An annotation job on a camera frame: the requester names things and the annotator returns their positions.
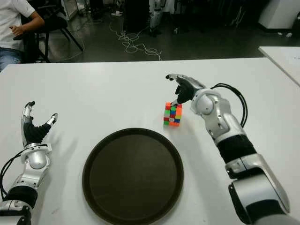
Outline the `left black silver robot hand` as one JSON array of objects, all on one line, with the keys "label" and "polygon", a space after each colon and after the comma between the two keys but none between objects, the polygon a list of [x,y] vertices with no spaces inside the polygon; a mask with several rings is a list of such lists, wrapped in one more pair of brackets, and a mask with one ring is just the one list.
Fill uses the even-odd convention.
[{"label": "left black silver robot hand", "polygon": [[34,105],[35,101],[28,102],[22,112],[21,135],[24,147],[34,143],[41,144],[51,127],[58,119],[58,114],[54,113],[46,123],[40,126],[35,126],[32,122],[33,117],[31,116],[31,110]]}]

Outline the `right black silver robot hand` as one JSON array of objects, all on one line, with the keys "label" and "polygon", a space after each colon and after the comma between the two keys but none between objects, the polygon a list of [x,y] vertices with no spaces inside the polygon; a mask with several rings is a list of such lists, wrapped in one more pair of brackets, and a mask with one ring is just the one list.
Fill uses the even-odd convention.
[{"label": "right black silver robot hand", "polygon": [[198,90],[206,88],[206,86],[198,80],[186,75],[168,74],[165,78],[170,81],[175,80],[178,83],[178,87],[175,91],[177,99],[171,102],[172,106],[192,100]]}]

